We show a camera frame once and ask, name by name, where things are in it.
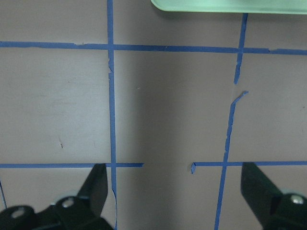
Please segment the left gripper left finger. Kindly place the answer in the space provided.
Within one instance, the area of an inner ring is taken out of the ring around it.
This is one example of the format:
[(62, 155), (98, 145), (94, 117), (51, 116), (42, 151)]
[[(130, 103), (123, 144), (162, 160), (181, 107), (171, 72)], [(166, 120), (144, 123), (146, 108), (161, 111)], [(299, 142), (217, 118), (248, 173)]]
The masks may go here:
[(81, 186), (77, 197), (87, 204), (96, 217), (101, 216), (107, 198), (107, 172), (105, 163), (97, 163)]

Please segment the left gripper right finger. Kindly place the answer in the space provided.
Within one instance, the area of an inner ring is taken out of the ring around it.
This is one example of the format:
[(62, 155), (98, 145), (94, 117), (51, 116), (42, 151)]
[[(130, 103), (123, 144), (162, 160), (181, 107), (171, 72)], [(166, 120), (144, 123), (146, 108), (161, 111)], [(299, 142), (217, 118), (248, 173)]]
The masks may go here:
[(283, 193), (253, 162), (244, 162), (240, 191), (262, 227), (265, 227), (279, 206)]

